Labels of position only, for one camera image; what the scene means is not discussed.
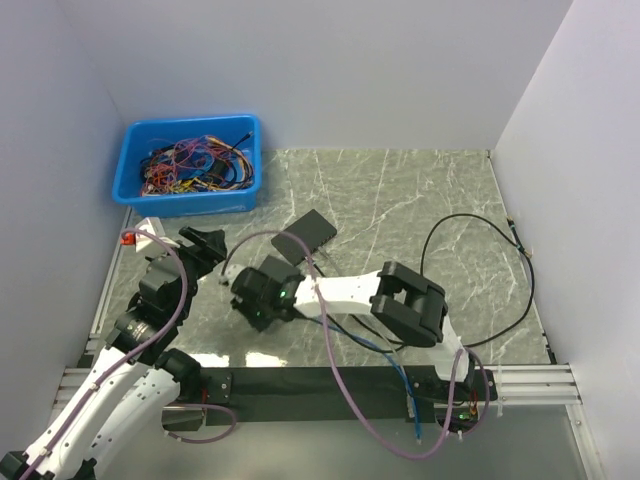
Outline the black network switch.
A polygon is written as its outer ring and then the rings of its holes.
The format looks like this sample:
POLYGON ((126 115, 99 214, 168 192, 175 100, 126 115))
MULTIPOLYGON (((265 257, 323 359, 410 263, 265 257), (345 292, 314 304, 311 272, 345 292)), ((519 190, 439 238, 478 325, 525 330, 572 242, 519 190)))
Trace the black network switch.
POLYGON ((277 282, 284 282, 289 277, 300 276, 301 271, 286 260, 268 255, 261 263, 259 270, 277 282))
MULTIPOLYGON (((337 235, 336 227, 316 209, 311 209, 291 223, 284 232, 299 238, 311 254, 337 235)), ((293 266, 305 260, 305 252, 299 243, 283 233, 274 236, 271 245, 293 266)))

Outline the black ethernet cable short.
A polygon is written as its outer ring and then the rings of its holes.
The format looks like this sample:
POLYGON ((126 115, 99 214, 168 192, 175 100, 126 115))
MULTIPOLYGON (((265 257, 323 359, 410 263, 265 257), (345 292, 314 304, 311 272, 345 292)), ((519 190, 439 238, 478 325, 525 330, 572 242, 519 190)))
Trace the black ethernet cable short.
POLYGON ((369 322, 355 315, 329 316, 328 321, 336 330, 352 338, 363 348, 374 352, 390 354, 407 347, 404 342, 392 339, 388 334, 376 330, 369 322))

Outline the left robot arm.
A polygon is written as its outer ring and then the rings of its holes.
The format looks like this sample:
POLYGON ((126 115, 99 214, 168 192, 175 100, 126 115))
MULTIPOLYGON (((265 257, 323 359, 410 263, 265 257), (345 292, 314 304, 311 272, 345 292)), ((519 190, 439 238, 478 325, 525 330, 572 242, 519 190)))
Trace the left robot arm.
POLYGON ((95 479, 118 442, 171 402, 204 398, 200 364, 170 348, 198 282, 227 257, 221 230, 124 231, 149 262, 90 373, 53 423, 24 451, 1 460, 5 479, 95 479))

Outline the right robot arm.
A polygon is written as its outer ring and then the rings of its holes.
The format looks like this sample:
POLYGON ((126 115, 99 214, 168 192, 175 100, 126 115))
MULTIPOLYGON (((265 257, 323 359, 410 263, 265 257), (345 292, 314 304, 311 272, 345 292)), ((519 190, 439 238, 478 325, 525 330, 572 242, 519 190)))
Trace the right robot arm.
POLYGON ((442 287, 408 267, 388 261, 358 276, 304 276, 298 269, 274 276, 264 269, 233 264, 223 283, 232 306, 258 331, 275 320, 332 316, 370 316, 403 344, 427 350, 436 384, 461 399, 475 386, 476 362, 455 333, 442 287))

